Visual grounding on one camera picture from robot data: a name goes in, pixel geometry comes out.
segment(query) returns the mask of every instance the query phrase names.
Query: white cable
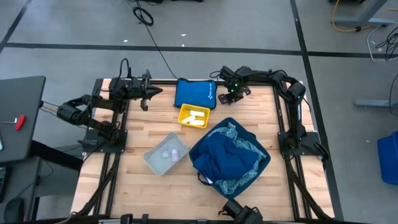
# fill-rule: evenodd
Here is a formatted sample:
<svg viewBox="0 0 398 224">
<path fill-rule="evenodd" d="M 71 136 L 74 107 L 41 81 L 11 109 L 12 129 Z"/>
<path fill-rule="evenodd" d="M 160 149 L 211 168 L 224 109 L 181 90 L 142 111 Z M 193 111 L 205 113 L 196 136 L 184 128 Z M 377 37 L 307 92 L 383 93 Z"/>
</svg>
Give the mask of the white cable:
<svg viewBox="0 0 398 224">
<path fill-rule="evenodd" d="M 372 30 L 372 32 L 370 32 L 370 33 L 368 34 L 368 37 L 366 38 L 366 44 L 368 45 L 369 54 L 371 55 L 371 59 L 372 59 L 373 62 L 386 62 L 386 60 L 383 60 L 383 59 L 381 59 L 381 60 L 375 60 L 375 59 L 373 58 L 373 54 L 372 54 L 372 51 L 371 51 L 371 46 L 369 45 L 369 38 L 370 38 L 370 36 L 371 36 L 371 35 L 373 34 L 373 32 L 376 31 L 379 27 L 380 27 L 380 26 L 374 28 L 374 30 Z M 395 59 L 398 59 L 398 57 L 390 58 L 389 61 L 390 61 L 390 60 L 395 60 Z"/>
</svg>

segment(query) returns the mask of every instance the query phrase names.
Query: red handle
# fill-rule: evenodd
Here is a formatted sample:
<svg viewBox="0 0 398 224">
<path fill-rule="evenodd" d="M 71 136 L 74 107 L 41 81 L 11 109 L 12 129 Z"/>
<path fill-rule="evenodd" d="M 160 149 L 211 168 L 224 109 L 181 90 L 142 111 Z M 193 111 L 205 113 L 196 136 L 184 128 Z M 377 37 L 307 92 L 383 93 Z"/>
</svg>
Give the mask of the red handle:
<svg viewBox="0 0 398 224">
<path fill-rule="evenodd" d="M 19 116 L 19 118 L 17 120 L 17 123 L 15 124 L 15 130 L 16 131 L 21 130 L 21 128 L 24 126 L 25 120 L 26 120 L 26 116 L 25 115 L 20 115 Z"/>
</svg>

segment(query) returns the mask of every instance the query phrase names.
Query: table leg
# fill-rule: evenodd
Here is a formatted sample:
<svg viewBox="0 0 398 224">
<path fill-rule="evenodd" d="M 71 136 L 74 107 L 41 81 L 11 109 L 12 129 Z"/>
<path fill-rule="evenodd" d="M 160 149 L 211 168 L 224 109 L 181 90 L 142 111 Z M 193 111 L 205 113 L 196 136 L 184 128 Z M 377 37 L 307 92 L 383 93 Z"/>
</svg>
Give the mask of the table leg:
<svg viewBox="0 0 398 224">
<path fill-rule="evenodd" d="M 39 156 L 46 161 L 75 170 L 80 170 L 81 165 L 83 164 L 81 159 L 60 152 L 35 140 L 32 141 L 32 145 L 30 146 L 29 156 Z"/>
</svg>

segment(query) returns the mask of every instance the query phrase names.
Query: clear plastic container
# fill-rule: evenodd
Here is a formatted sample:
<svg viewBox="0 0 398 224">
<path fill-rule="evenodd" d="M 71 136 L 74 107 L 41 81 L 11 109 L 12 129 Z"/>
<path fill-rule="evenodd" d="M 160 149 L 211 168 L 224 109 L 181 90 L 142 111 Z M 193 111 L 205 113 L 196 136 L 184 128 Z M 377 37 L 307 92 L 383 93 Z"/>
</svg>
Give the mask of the clear plastic container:
<svg viewBox="0 0 398 224">
<path fill-rule="evenodd" d="M 172 162 L 172 150 L 178 152 L 178 159 Z M 169 153 L 167 158 L 162 157 L 164 151 Z M 144 153 L 144 160 L 156 175 L 165 175 L 176 163 L 188 153 L 188 146 L 174 132 L 170 132 L 153 150 Z"/>
</svg>

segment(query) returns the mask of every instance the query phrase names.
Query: plastic bin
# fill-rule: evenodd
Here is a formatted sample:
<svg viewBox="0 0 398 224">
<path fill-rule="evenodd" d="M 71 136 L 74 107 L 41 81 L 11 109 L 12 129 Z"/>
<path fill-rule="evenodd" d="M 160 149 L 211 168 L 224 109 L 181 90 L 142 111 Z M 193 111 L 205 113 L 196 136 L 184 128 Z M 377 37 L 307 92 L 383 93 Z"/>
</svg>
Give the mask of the plastic bin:
<svg viewBox="0 0 398 224">
<path fill-rule="evenodd" d="M 200 112 L 205 112 L 204 117 L 197 117 L 198 120 L 205 121 L 205 125 L 199 126 L 199 125 L 193 125 L 189 123 L 182 123 L 182 120 L 190 116 L 190 111 L 200 111 Z M 210 115 L 210 109 L 209 108 L 204 108 L 201 106 L 194 106 L 194 105 L 188 105 L 188 104 L 183 104 L 181 106 L 180 110 L 180 115 L 178 116 L 178 122 L 182 125 L 189 126 L 189 127 L 194 127 L 194 128 L 206 128 L 207 127 L 207 122 L 209 121 L 209 115 Z"/>
<path fill-rule="evenodd" d="M 238 196 L 240 193 L 242 193 L 244 190 L 246 190 L 262 173 L 262 171 L 266 168 L 266 166 L 268 165 L 268 163 L 271 161 L 271 157 L 269 155 L 269 153 L 266 151 L 266 149 L 264 149 L 264 147 L 257 141 L 256 139 L 256 135 L 254 135 L 253 133 L 250 133 L 249 131 L 247 131 L 244 127 L 242 127 L 237 121 L 235 121 L 233 118 L 225 118 L 224 120 L 222 120 L 222 122 L 218 123 L 214 128 L 212 128 L 209 132 L 207 132 L 207 134 L 205 134 L 191 149 L 191 151 L 189 152 L 189 156 L 191 161 L 194 161 L 193 155 L 195 153 L 195 151 L 197 150 L 197 148 L 199 147 L 199 145 L 206 139 L 207 135 L 210 134 L 212 131 L 214 131 L 216 128 L 220 128 L 220 127 L 228 127 L 228 123 L 231 123 L 235 126 L 235 130 L 238 132 L 238 138 L 241 138 L 243 140 L 249 141 L 250 143 L 252 143 L 253 145 L 255 145 L 257 147 L 258 150 L 260 150 L 262 153 L 264 153 L 266 155 L 266 158 L 261 160 L 259 163 L 259 168 L 257 170 L 257 176 L 253 177 L 249 182 L 245 183 L 244 185 L 238 187 L 235 192 L 233 194 L 230 195 L 225 195 L 222 191 L 222 189 L 212 183 L 209 184 L 208 182 L 204 182 L 202 180 L 200 180 L 199 176 L 200 173 L 198 172 L 198 179 L 200 182 L 202 182 L 205 185 L 209 185 L 212 186 L 218 193 L 220 193 L 223 197 L 227 198 L 227 199 L 233 199 L 236 196 Z"/>
<path fill-rule="evenodd" d="M 379 160 L 381 178 L 385 183 L 398 185 L 398 131 L 390 136 L 379 139 Z"/>
<path fill-rule="evenodd" d="M 164 149 L 169 152 L 168 158 L 163 158 Z M 178 160 L 172 162 L 172 149 L 178 151 Z M 176 163 L 188 153 L 188 146 L 174 132 L 170 132 L 153 150 L 144 153 L 144 160 L 156 175 L 165 175 Z"/>
</svg>

